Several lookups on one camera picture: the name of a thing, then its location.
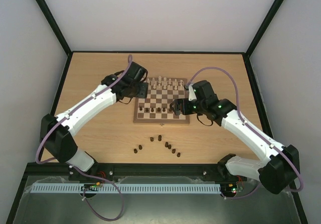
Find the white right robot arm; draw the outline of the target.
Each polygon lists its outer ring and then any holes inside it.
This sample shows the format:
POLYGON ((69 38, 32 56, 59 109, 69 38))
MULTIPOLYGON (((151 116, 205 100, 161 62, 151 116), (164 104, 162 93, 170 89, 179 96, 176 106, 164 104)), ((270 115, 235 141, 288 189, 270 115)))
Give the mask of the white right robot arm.
POLYGON ((205 115, 211 122, 233 133, 258 157, 258 160, 239 156, 229 158, 219 167, 223 179, 231 179, 234 175, 255 179, 273 194, 279 194, 295 179, 302 181, 298 150, 292 145, 285 147, 263 133, 231 101, 181 98, 174 100, 170 109, 176 115, 205 115))

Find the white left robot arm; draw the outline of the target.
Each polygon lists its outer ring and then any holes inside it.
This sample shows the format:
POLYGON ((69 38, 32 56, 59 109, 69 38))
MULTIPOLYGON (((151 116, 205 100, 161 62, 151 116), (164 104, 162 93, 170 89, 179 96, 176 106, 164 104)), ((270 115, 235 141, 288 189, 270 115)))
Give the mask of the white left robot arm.
POLYGON ((46 149, 51 160, 67 163, 82 172, 90 172, 95 167, 96 160, 81 150, 74 137, 80 129, 102 110, 127 98, 146 98, 148 71, 128 59, 125 70, 106 76, 101 83, 83 100, 70 109, 53 116, 45 115, 41 120, 40 145, 36 152, 36 163, 40 153, 46 149))

